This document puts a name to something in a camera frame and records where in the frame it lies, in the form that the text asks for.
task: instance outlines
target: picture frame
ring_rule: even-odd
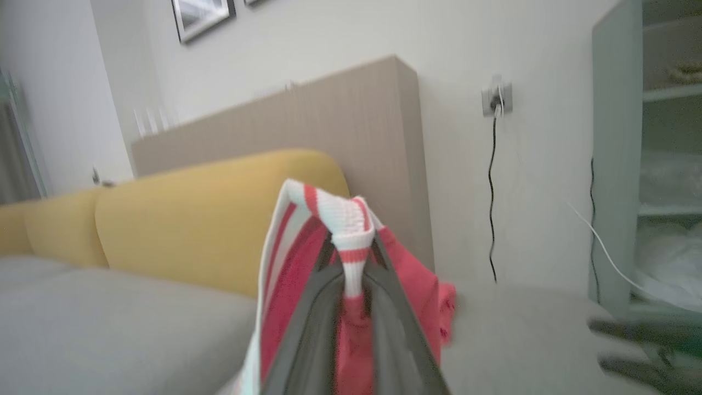
[[[234,0],[171,0],[171,3],[181,44],[188,44],[237,15]]]

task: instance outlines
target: wall socket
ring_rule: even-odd
[[[510,82],[495,81],[493,85],[482,90],[483,115],[485,117],[493,117],[495,111],[490,108],[490,102],[495,96],[499,96],[498,86],[502,91],[502,101],[505,102],[505,114],[512,112],[512,84]]]

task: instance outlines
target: cushion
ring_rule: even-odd
[[[657,394],[605,375],[599,355],[639,358],[640,347],[594,335],[591,317],[609,314],[558,291],[456,284],[459,299],[442,372],[453,394]]]
[[[256,301],[99,268],[0,297],[0,394],[214,394],[240,369]]]
[[[287,178],[348,196],[338,165],[284,150],[138,179],[106,190],[95,220],[110,268],[258,296],[258,267]]]
[[[0,256],[32,253],[25,228],[25,211],[32,204],[26,202],[0,207]]]
[[[27,209],[27,236],[35,255],[76,266],[107,267],[95,229],[95,201],[103,188],[36,202]]]
[[[75,267],[69,264],[29,255],[2,257],[0,258],[0,293],[74,269]]]

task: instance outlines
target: beige headboard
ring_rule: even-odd
[[[132,145],[139,176],[280,148],[332,156],[350,192],[433,270],[417,74],[394,56]]]

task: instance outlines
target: yellow backrest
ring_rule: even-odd
[[[95,203],[104,190],[33,202],[25,211],[33,254],[76,266],[107,267],[95,228]]]
[[[110,268],[257,296],[263,241],[288,178],[348,196],[329,156],[283,150],[104,190],[95,222]]]
[[[0,207],[0,257],[32,253],[25,227],[25,212],[33,204],[26,202]]]

